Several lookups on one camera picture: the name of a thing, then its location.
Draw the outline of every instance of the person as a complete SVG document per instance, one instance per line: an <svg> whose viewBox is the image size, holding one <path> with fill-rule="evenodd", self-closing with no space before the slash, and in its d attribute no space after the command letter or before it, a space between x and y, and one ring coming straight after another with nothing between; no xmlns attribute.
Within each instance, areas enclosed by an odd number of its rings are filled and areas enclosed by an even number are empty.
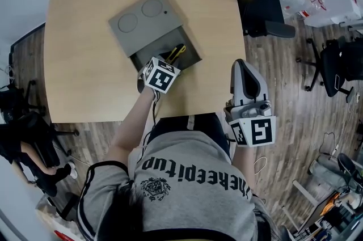
<svg viewBox="0 0 363 241"><path fill-rule="evenodd" d="M277 240L255 194L254 151L229 146L215 113L160 119L138 146L154 100L145 87L77 211L86 240Z"/></svg>
<svg viewBox="0 0 363 241"><path fill-rule="evenodd" d="M39 141L49 141L46 137L38 137ZM16 174L27 184L36 185L44 190L50 197L57 194L56 184L71 176L76 179L78 174L75 170L75 164L69 161L64 167L56 169L55 167L46 167L40 159L38 153L33 148L30 141L22 141L27 139L26 134L19 135L17 128L1 131L0 139L0 155L3 156L14 168ZM21 164L29 167L35 181L29 181L25 176Z"/></svg>

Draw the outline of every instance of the wooden table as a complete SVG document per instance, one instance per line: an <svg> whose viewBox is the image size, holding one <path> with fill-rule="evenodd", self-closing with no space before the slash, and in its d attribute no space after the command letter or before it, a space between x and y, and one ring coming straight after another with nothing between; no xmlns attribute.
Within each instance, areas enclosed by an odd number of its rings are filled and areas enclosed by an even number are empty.
<svg viewBox="0 0 363 241"><path fill-rule="evenodd" d="M137 99L137 72L108 20L137 0L50 0L44 39L52 121L122 120ZM231 66L245 58L237 0L169 0L202 61L183 71L158 117L221 111Z"/></svg>

